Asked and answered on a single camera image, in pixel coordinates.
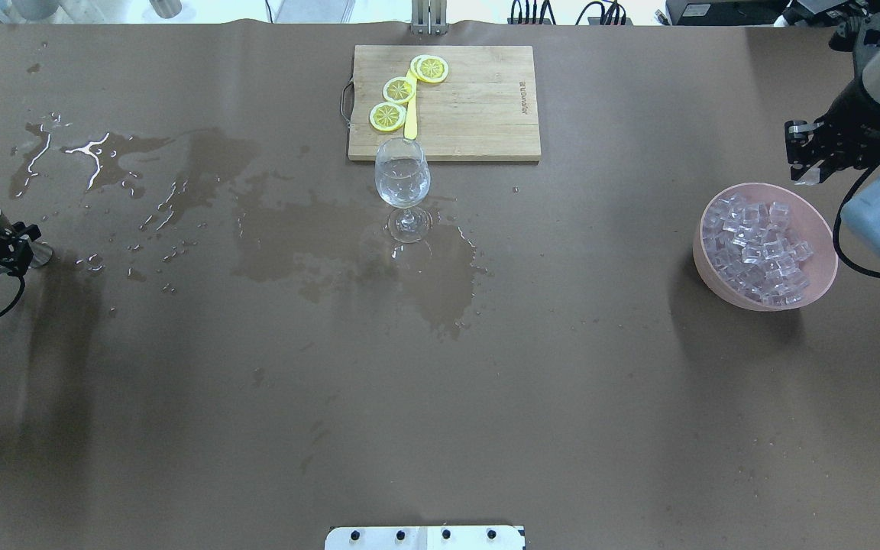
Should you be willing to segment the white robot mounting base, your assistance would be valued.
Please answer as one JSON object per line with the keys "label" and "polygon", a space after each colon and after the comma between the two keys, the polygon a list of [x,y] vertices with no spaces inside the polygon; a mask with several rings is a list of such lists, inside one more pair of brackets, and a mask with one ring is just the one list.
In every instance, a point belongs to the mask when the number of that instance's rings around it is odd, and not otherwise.
{"label": "white robot mounting base", "polygon": [[340,526],[325,549],[526,549],[523,526]]}

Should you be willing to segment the aluminium frame post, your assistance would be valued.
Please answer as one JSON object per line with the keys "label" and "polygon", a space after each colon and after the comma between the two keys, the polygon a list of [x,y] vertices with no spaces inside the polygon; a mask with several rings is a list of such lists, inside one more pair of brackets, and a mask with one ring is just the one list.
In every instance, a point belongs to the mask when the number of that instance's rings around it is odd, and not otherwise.
{"label": "aluminium frame post", "polygon": [[441,36],[449,31],[448,3],[446,0],[412,0],[411,34]]}

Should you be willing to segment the middle lemon slice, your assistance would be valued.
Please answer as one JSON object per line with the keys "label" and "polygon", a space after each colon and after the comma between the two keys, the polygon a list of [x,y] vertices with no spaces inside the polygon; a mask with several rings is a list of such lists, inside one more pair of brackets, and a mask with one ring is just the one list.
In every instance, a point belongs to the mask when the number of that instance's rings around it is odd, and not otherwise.
{"label": "middle lemon slice", "polygon": [[411,76],[396,76],[382,86],[382,98],[388,103],[405,105],[415,97],[418,80]]}

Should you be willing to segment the pink bowl of ice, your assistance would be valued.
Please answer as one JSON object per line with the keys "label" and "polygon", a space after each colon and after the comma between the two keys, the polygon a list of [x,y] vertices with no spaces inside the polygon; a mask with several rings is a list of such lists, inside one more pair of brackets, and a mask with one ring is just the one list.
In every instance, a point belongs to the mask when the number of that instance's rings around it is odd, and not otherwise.
{"label": "pink bowl of ice", "polygon": [[827,220],[795,192],[738,184],[707,203],[694,234],[694,265],[715,295],[741,309],[799,309],[833,286],[832,236]]}

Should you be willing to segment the yellow plastic knife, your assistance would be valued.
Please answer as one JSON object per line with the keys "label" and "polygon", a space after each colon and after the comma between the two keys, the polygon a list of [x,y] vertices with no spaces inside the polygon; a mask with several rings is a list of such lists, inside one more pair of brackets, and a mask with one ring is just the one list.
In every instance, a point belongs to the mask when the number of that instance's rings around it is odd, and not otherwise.
{"label": "yellow plastic knife", "polygon": [[419,77],[416,76],[415,70],[409,69],[406,78],[411,81],[411,97],[406,102],[406,120],[403,128],[404,138],[414,141],[418,138],[418,84]]}

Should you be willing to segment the clear wine glass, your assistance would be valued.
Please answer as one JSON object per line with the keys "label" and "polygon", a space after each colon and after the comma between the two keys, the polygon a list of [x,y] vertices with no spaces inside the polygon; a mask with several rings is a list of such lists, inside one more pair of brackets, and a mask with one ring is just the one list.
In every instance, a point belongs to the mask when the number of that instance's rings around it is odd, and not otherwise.
{"label": "clear wine glass", "polygon": [[430,214],[420,205],[429,194],[431,173],[425,151],[418,142],[395,137],[383,142],[376,156],[376,188],[392,210],[387,232],[401,243],[425,239]]}

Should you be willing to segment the wooden cutting board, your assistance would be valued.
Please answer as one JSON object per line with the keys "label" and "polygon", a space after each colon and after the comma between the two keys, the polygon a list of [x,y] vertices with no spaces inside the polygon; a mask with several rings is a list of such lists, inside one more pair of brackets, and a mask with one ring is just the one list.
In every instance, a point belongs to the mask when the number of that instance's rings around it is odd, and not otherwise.
{"label": "wooden cutting board", "polygon": [[384,101],[384,84],[391,77],[404,76],[411,60],[424,53],[449,63],[443,82],[418,86],[416,140],[427,160],[538,163],[542,159],[532,46],[357,45],[349,160],[374,160],[381,143],[402,136],[401,130],[374,130],[370,110]]}

